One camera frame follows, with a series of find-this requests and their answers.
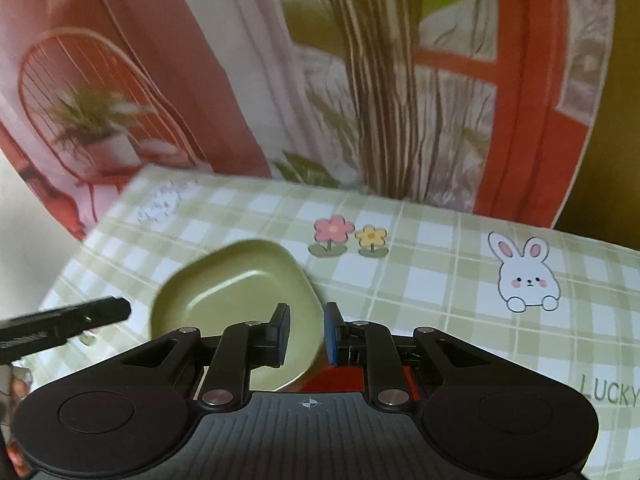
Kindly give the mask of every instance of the green ceramic dish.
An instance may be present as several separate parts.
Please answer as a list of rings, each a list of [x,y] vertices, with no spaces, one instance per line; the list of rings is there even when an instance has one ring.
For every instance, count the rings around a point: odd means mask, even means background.
[[[279,390],[302,377],[322,348],[322,305],[289,252],[267,240],[244,240],[193,262],[164,284],[151,314],[151,337],[181,326],[202,336],[231,324],[268,321],[278,303],[291,308],[284,366],[258,368],[252,390]]]

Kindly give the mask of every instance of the white wall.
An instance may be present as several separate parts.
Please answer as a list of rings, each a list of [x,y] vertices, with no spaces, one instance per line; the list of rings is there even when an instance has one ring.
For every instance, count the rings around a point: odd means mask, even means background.
[[[0,319],[35,311],[78,247],[0,152]]]

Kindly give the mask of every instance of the circular pad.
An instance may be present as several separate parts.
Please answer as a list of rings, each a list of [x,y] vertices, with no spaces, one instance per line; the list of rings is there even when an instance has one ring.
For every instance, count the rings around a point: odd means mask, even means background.
[[[448,460],[482,477],[552,478],[587,459],[595,410],[566,386],[443,386],[422,424]]]
[[[78,433],[106,433],[126,424],[133,404],[113,392],[89,392],[71,397],[60,408],[60,422]]]

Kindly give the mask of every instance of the checkered pattern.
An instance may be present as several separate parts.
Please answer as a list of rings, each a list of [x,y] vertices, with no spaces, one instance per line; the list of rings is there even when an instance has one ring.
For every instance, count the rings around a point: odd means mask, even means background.
[[[198,185],[169,218],[140,222],[140,207],[167,180]],[[332,214],[343,215],[356,229],[366,224],[387,229],[388,256],[363,258],[350,237],[345,255],[312,257],[307,247],[314,242],[314,221]],[[533,236],[548,241],[546,262],[561,287],[558,310],[530,307],[512,314],[507,309],[497,291],[499,261],[488,245],[491,231],[520,248]],[[73,340],[27,359],[35,382],[47,383],[146,341],[149,307],[169,276],[210,251],[255,237],[283,245],[321,301],[337,301],[346,319],[372,320],[405,335],[416,326],[434,326],[582,387],[600,417],[586,474],[591,480],[640,477],[640,254],[560,232],[338,190],[147,168],[89,235],[43,305],[123,296],[132,303],[130,319],[100,330],[92,346]],[[596,379],[598,397],[607,381],[609,400],[593,399]],[[623,397],[621,388],[626,388]]]

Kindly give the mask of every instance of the potted plant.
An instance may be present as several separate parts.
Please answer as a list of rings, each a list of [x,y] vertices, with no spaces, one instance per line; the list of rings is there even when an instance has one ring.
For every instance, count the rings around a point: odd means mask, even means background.
[[[84,87],[60,92],[58,102],[46,110],[62,130],[56,142],[76,153],[84,149],[101,173],[113,173],[140,166],[142,161],[132,144],[129,128],[151,106],[127,101],[119,92]]]

